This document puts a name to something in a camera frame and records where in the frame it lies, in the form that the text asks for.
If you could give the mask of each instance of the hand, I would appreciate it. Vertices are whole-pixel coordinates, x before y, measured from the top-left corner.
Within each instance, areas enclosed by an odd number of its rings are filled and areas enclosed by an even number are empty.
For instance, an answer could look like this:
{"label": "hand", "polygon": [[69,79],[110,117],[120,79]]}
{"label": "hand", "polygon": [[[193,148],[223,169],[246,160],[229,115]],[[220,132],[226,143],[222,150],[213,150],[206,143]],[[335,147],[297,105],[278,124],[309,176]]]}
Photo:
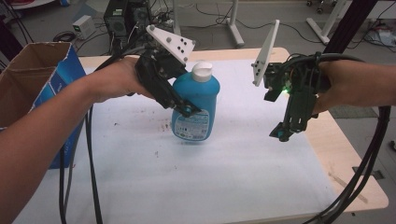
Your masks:
{"label": "hand", "polygon": [[139,82],[134,65],[135,57],[125,57],[85,78],[86,85],[92,90],[95,102],[104,102],[109,98],[127,95],[131,92],[153,98]]}
{"label": "hand", "polygon": [[380,106],[396,104],[396,66],[348,60],[319,65],[331,87],[319,95],[314,114],[336,105]]}

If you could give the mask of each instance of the detergent bottle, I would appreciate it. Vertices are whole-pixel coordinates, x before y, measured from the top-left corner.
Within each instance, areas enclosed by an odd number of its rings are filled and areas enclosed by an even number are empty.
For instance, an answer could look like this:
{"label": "detergent bottle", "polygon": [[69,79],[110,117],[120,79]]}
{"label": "detergent bottle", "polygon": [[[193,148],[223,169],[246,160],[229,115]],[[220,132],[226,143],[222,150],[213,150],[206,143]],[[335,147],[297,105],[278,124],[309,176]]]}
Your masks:
{"label": "detergent bottle", "polygon": [[216,114],[216,98],[220,90],[218,80],[212,75],[212,67],[212,63],[197,63],[191,72],[175,80],[173,87],[180,97],[201,109],[201,112],[189,118],[173,111],[172,131],[177,137],[203,141],[211,134]]}

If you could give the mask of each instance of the skin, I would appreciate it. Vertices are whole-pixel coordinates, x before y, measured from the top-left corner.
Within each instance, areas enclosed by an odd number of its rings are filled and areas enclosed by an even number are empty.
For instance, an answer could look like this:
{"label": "skin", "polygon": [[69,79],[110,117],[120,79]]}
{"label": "skin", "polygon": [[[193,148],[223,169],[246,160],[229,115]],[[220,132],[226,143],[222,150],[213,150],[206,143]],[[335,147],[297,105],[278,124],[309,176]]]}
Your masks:
{"label": "skin", "polygon": [[336,105],[396,105],[396,65],[343,60],[319,66],[332,86],[319,96],[314,114]]}
{"label": "skin", "polygon": [[0,132],[1,223],[11,223],[29,202],[56,153],[94,103],[130,92],[151,97],[135,75],[135,62],[125,58],[76,80]]}

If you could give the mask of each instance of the white bottle cap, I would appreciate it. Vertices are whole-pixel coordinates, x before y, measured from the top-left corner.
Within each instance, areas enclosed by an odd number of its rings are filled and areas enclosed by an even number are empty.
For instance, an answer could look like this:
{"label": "white bottle cap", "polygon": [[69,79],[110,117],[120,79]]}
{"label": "white bottle cap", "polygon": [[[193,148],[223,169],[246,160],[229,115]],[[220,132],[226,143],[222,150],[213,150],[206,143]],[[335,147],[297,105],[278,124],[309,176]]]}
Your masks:
{"label": "white bottle cap", "polygon": [[192,68],[192,79],[207,82],[212,77],[212,63],[200,62]]}

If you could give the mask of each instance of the plastic bottle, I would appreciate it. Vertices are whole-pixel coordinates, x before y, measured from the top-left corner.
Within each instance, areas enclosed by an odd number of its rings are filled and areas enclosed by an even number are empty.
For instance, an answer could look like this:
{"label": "plastic bottle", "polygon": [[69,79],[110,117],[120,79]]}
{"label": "plastic bottle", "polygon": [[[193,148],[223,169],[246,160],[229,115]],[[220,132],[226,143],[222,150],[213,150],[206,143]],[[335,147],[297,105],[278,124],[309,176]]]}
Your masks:
{"label": "plastic bottle", "polygon": [[185,140],[203,141],[212,132],[216,114],[216,98],[220,90],[218,80],[212,76],[212,64],[201,62],[192,71],[176,79],[175,91],[185,100],[199,107],[202,111],[189,118],[174,110],[172,131],[174,135]]}

